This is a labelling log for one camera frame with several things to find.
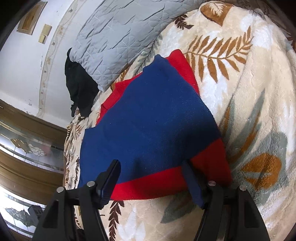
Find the black garment pile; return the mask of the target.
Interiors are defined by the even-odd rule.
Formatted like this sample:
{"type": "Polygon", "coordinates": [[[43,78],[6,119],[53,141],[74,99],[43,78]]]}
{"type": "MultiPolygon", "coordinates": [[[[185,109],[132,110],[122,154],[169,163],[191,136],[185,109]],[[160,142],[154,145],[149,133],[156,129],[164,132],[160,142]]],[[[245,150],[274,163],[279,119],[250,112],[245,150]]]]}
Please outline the black garment pile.
{"type": "Polygon", "coordinates": [[[71,105],[71,116],[74,117],[76,109],[83,118],[91,113],[93,101],[97,96],[98,84],[86,72],[86,70],[77,62],[70,60],[71,48],[67,51],[65,62],[66,86],[73,101],[71,105]]]}

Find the leaf pattern plush blanket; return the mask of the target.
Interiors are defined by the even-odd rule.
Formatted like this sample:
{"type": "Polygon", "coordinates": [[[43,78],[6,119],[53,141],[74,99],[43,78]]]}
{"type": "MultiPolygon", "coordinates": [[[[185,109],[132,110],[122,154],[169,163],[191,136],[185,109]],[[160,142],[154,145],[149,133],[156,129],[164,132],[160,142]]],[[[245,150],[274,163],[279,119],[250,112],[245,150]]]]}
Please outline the leaf pattern plush blanket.
{"type": "MultiPolygon", "coordinates": [[[[234,184],[245,185],[270,240],[295,225],[295,40],[256,1],[208,1],[181,15],[124,67],[115,83],[140,73],[156,54],[180,49],[226,145],[234,184]]],[[[75,114],[65,140],[66,189],[77,188],[85,129],[115,89],[99,92],[88,118],[75,114]]],[[[189,193],[111,201],[102,210],[109,240],[193,240],[203,211],[189,193]]]]}

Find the gold framed wall picture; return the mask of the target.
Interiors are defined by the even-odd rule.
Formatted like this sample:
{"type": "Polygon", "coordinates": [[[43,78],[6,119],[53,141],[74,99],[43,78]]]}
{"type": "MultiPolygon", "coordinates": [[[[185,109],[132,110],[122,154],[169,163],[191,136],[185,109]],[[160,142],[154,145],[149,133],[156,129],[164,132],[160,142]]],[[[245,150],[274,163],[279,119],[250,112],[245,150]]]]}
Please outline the gold framed wall picture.
{"type": "Polygon", "coordinates": [[[39,1],[35,4],[20,20],[17,32],[32,35],[36,27],[37,21],[47,5],[47,1],[39,1]]]}

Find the grey quilted pillow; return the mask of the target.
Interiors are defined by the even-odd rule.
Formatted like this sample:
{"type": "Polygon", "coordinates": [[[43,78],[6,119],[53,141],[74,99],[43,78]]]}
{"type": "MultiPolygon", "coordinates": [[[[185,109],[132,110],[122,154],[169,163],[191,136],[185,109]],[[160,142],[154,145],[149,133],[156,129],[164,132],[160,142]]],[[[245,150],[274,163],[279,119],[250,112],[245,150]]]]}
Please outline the grey quilted pillow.
{"type": "Polygon", "coordinates": [[[106,91],[169,23],[202,3],[103,1],[78,33],[69,58],[106,91]]]}

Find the stained glass wooden door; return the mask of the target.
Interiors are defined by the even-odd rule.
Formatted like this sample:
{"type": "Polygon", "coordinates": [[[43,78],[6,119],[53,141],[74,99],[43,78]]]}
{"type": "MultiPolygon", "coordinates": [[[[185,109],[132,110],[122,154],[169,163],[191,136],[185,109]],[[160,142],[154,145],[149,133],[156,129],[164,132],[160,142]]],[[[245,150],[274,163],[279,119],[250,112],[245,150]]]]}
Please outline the stained glass wooden door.
{"type": "Polygon", "coordinates": [[[1,219],[16,240],[31,240],[32,205],[44,208],[64,177],[66,130],[1,101],[1,219]]]}

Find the beige wall switch plate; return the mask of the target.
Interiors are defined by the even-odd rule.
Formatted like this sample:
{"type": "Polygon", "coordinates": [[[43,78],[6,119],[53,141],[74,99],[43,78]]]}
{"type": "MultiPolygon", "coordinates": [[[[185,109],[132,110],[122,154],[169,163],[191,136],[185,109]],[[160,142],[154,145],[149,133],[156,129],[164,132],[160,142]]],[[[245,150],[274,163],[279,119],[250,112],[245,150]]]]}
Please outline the beige wall switch plate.
{"type": "Polygon", "coordinates": [[[46,39],[49,36],[49,33],[51,32],[51,29],[52,29],[51,25],[44,24],[41,34],[39,36],[39,40],[38,40],[39,43],[44,44],[46,42],[46,39]]]}

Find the red and blue sweater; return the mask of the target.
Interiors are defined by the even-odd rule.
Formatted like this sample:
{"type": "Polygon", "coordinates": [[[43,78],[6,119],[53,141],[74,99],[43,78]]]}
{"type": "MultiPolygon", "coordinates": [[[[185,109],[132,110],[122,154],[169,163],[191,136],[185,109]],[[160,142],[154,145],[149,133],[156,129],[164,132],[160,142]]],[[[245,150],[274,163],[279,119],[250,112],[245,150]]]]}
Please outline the red and blue sweater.
{"type": "Polygon", "coordinates": [[[114,159],[121,163],[111,196],[116,201],[186,190],[181,170],[186,160],[208,180],[231,184],[217,123],[180,50],[155,56],[142,73],[115,85],[96,126],[85,130],[79,185],[94,180],[114,159]]]}

